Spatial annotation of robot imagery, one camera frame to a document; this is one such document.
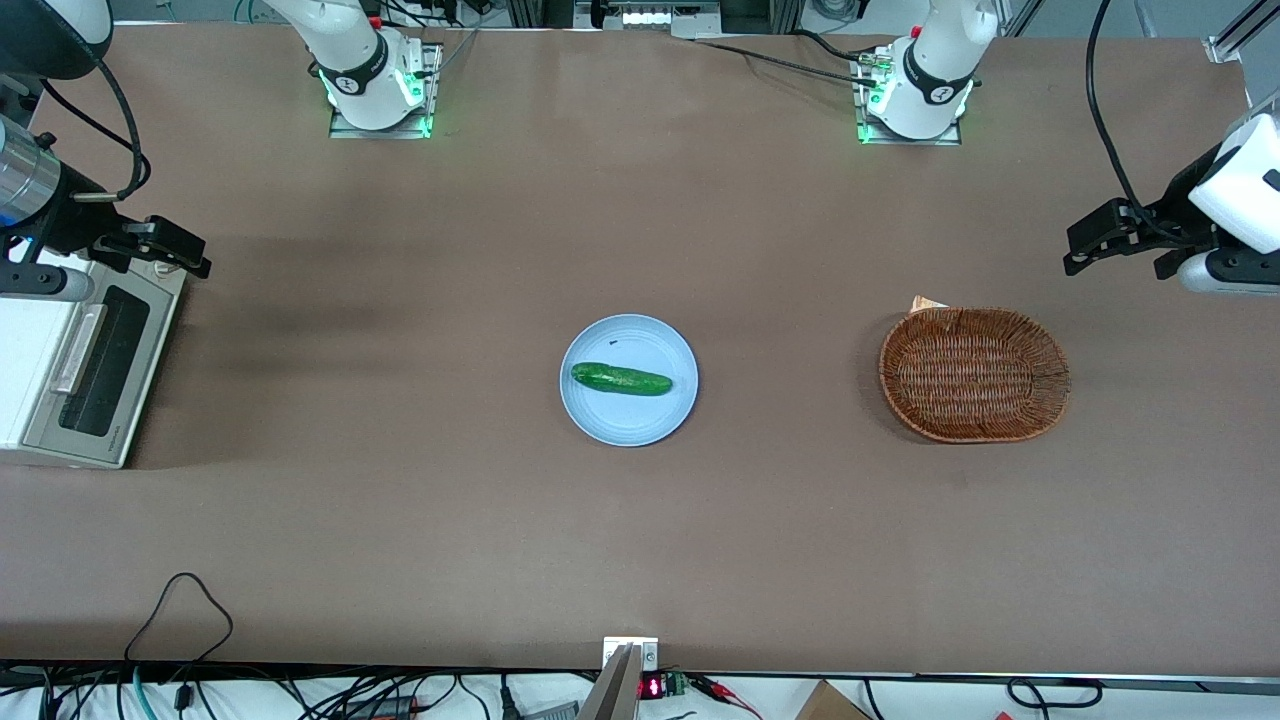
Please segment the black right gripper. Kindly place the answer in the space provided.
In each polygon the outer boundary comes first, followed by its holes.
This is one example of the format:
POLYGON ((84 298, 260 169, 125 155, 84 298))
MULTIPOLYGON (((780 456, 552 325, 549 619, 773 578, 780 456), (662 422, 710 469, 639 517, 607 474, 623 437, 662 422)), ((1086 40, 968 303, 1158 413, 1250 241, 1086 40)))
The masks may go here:
POLYGON ((207 279, 212 263, 205 258, 206 242, 175 222, 146 218, 146 246, 125 231, 132 223, 114 202, 81 202, 78 193, 99 193, 102 187, 73 168, 61 168, 56 188, 44 210, 35 218, 35 241, 42 250, 63 256, 79 255, 127 273, 131 263, 159 260, 179 266, 188 274, 207 279))

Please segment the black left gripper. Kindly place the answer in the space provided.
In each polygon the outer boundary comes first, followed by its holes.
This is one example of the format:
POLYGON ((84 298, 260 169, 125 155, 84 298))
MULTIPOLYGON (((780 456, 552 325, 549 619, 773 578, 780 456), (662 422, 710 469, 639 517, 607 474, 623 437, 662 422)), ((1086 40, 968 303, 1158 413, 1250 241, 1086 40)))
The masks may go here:
POLYGON ((1107 258, 1170 249, 1153 260, 1160 281, 1175 277, 1181 281, 1216 281, 1210 270, 1210 255, 1224 234, 1217 223, 1190 201, 1190 191, 1208 173, 1220 149, 1220 145, 1212 146, 1179 170, 1161 197, 1144 206, 1148 219, 1142 224, 1125 199, 1111 199, 1073 223, 1066 231, 1065 274, 1078 275, 1107 258))

